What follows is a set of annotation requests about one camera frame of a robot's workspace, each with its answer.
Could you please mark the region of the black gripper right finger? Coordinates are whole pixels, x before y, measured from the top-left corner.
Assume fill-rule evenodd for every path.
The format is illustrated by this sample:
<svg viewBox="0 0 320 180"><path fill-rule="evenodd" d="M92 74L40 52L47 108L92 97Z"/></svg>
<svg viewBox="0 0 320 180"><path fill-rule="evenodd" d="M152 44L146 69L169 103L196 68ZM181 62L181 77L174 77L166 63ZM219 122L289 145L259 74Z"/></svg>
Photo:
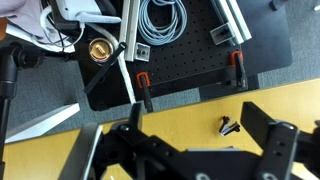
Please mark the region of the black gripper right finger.
<svg viewBox="0 0 320 180"><path fill-rule="evenodd" d="M253 102L243 103L240 121L259 146L265 145L269 127L275 124L275 121Z"/></svg>

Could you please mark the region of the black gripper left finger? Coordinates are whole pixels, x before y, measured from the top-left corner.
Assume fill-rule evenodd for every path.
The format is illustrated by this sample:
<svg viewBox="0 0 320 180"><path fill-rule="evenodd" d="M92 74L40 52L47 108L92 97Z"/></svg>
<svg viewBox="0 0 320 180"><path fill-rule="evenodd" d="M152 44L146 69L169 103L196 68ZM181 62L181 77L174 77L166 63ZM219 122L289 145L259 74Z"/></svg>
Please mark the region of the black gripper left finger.
<svg viewBox="0 0 320 180"><path fill-rule="evenodd" d="M58 180L88 180L102 129L97 123L82 126Z"/></svg>

